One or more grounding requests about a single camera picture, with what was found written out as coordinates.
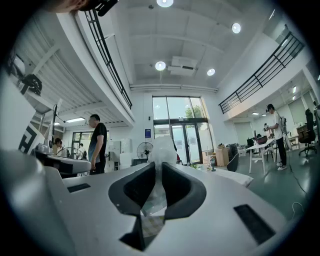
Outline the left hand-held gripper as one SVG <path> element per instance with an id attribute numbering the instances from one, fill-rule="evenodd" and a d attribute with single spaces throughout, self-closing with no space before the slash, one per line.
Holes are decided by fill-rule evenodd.
<path id="1" fill-rule="evenodd" d="M 61 173 L 77 175 L 89 172 L 91 163 L 56 156 L 47 152 L 43 135 L 31 124 L 36 110 L 18 91 L 16 85 L 4 72 L 0 74 L 0 150 L 21 152 L 37 158 L 45 166 Z"/>

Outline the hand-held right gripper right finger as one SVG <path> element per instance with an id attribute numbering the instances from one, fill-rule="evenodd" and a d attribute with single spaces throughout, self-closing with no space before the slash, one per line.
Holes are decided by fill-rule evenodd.
<path id="1" fill-rule="evenodd" d="M 164 226 L 152 256 L 265 256 L 286 218 L 245 186 L 214 172 L 164 163 Z"/>

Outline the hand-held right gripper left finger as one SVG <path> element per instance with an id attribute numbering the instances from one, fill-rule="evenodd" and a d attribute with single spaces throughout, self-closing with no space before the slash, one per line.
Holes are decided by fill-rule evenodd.
<path id="1" fill-rule="evenodd" d="M 155 185 L 155 165 L 144 163 L 98 175 L 46 181 L 75 256 L 144 256 L 141 207 Z"/>

